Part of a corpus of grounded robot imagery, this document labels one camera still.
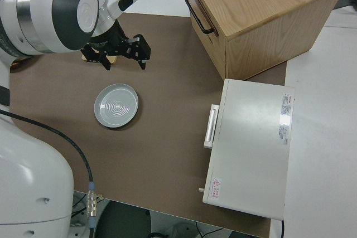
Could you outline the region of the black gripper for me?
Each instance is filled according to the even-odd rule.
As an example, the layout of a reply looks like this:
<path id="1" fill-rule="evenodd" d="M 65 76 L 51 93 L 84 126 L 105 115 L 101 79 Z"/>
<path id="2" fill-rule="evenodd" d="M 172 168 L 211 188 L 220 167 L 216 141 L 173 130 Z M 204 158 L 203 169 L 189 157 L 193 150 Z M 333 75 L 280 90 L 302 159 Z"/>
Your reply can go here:
<path id="1" fill-rule="evenodd" d="M 81 50 L 84 61 L 99 63 L 106 70 L 110 70 L 111 63 L 107 55 L 125 55 L 138 62 L 142 70 L 146 69 L 146 62 L 150 60 L 151 48 L 141 34 L 128 39 L 119 22 L 114 22 L 109 30 L 91 38 L 91 46 L 85 45 Z"/>

